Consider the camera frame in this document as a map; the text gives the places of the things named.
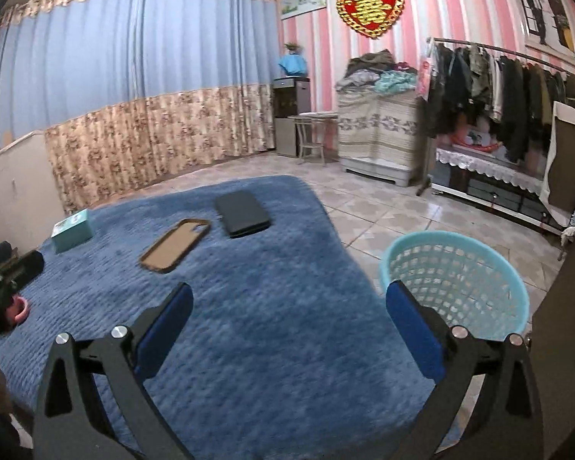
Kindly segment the person's hand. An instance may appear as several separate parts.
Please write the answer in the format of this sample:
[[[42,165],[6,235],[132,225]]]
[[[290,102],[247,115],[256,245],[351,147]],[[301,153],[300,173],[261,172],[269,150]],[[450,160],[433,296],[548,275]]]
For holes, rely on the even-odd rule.
[[[6,318],[11,327],[15,327],[25,322],[30,313],[29,301],[20,295],[12,297],[12,303],[6,309]]]

